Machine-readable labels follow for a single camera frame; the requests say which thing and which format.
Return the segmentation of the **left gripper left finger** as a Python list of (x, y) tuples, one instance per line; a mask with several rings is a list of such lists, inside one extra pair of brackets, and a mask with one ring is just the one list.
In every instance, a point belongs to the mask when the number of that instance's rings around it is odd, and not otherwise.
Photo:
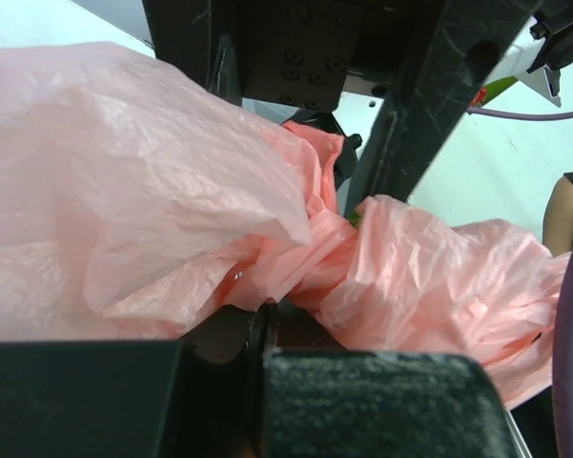
[(255, 457), (266, 316), (159, 341), (0, 343), (0, 457)]

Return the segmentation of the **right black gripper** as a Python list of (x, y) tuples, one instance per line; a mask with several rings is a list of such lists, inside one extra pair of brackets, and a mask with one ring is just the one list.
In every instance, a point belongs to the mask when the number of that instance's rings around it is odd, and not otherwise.
[[(342, 136), (334, 177), (352, 178), (345, 207), (353, 210), (377, 194), (407, 200), (540, 5), (146, 1), (143, 9), (156, 57), (211, 94), (306, 108), (286, 121)], [(344, 90), (384, 95), (397, 71), (358, 162), (361, 135), (346, 135), (329, 113)]]

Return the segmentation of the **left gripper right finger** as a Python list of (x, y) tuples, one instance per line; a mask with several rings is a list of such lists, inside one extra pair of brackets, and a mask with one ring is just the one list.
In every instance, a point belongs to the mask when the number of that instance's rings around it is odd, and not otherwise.
[(520, 456), (497, 390), (471, 359), (348, 350), (304, 310), (263, 310), (265, 456)]

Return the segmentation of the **pink plastic bag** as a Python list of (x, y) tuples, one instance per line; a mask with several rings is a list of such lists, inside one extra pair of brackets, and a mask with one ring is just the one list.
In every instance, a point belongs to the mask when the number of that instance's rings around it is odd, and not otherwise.
[(289, 299), (350, 349), (469, 356), (508, 407), (548, 387), (568, 256), (383, 195), (346, 218), (342, 144), (114, 43), (0, 49), (0, 341), (177, 338)]

